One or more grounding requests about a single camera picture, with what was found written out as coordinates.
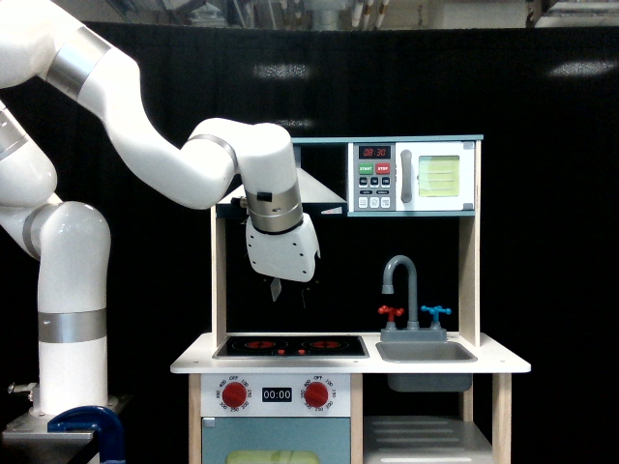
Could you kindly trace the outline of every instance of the black cooktop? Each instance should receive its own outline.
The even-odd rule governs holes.
[[[364,341],[357,335],[230,336],[213,358],[328,357],[366,358]]]

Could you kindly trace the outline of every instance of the gray faucet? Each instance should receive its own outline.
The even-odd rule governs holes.
[[[394,271],[396,267],[403,264],[408,271],[408,331],[419,330],[419,316],[417,314],[417,268],[408,257],[403,254],[394,256],[389,260],[383,272],[383,295],[394,294]]]
[[[396,323],[393,322],[393,314],[390,315],[390,322],[387,327],[380,332],[381,341],[445,341],[447,332],[441,329],[438,322],[432,323],[429,329],[419,328],[419,315],[417,308],[417,268],[408,257],[402,254],[394,256],[389,260],[383,272],[383,295],[393,295],[394,292],[394,270],[403,264],[408,271],[408,322],[406,329],[399,331]]]

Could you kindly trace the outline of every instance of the wooden frame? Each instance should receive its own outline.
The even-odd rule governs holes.
[[[479,347],[481,141],[475,142],[475,216],[459,220],[459,332]],[[225,219],[211,209],[212,332],[215,349],[226,337]],[[460,418],[473,421],[473,387],[460,394]],[[494,464],[511,463],[512,374],[493,374],[492,453]],[[190,464],[201,463],[200,374],[190,374]],[[363,464],[363,374],[351,374],[351,464]]]

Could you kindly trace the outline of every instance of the oven handle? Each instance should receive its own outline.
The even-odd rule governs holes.
[[[400,154],[402,160],[402,203],[410,203],[413,199],[412,192],[412,170],[413,170],[413,154],[410,150],[403,150]]]

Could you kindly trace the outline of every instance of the red faucet handle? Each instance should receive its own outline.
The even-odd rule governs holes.
[[[386,305],[382,305],[378,308],[378,314],[388,314],[389,322],[395,322],[396,316],[401,316],[404,313],[404,308],[395,309],[394,307],[388,307]]]

